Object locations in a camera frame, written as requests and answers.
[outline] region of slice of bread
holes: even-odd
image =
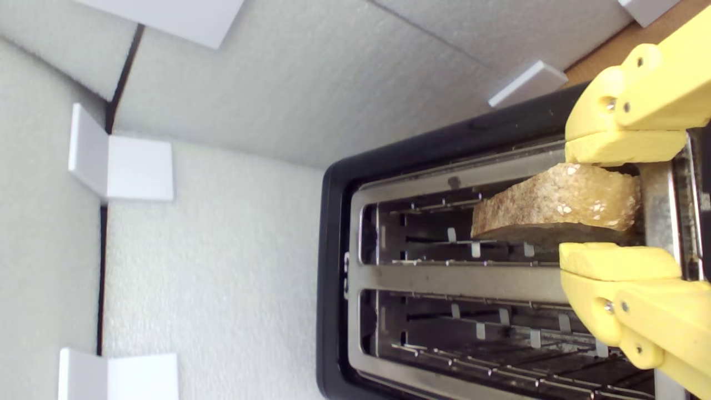
[[[626,242],[640,196],[637,177],[558,164],[477,204],[471,237],[540,244]]]

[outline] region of toaster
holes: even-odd
[[[710,27],[708,8],[589,86],[332,165],[319,239],[324,396],[711,399],[711,132],[699,127],[711,58],[694,46]],[[638,177],[629,243],[472,238],[477,203],[561,162]]]
[[[557,248],[470,238],[472,208],[564,162],[585,85],[344,159],[324,177],[317,377],[330,399],[687,398],[580,322]],[[702,130],[639,176],[638,244],[704,280]]]

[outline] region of white plastic bracket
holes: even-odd
[[[642,28],[646,28],[674,7],[679,0],[618,0],[618,2]]]
[[[178,400],[178,356],[108,359],[59,352],[58,400]]]
[[[72,109],[69,172],[103,201],[173,200],[171,144],[108,135],[79,103]]]
[[[567,81],[568,77],[563,72],[538,60],[489,99],[489,105],[494,108],[508,107],[547,95],[563,86]]]

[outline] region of yellow robotic arm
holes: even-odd
[[[711,7],[658,46],[637,46],[602,71],[565,127],[568,162],[663,162],[686,129],[711,118]],[[570,305],[602,342],[642,369],[659,368],[711,399],[711,285],[681,277],[661,248],[562,243],[561,281]]]

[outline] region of white foam wall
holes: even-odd
[[[59,349],[96,350],[99,199],[67,173],[72,103],[100,101],[0,40],[0,391],[57,396]]]
[[[507,81],[536,60],[565,70],[632,21],[617,0],[376,1]]]
[[[246,1],[218,51],[147,29],[117,126],[325,167],[487,112],[534,60],[563,69],[629,21],[616,0],[383,4],[413,23],[272,0]]]
[[[111,100],[134,22],[73,0],[0,0],[0,37]]]
[[[183,142],[173,162],[173,203],[109,207],[105,354],[177,352],[181,400],[320,399],[323,172]]]
[[[496,80],[363,0],[246,1],[218,51],[147,29],[116,126],[325,167],[487,111]]]

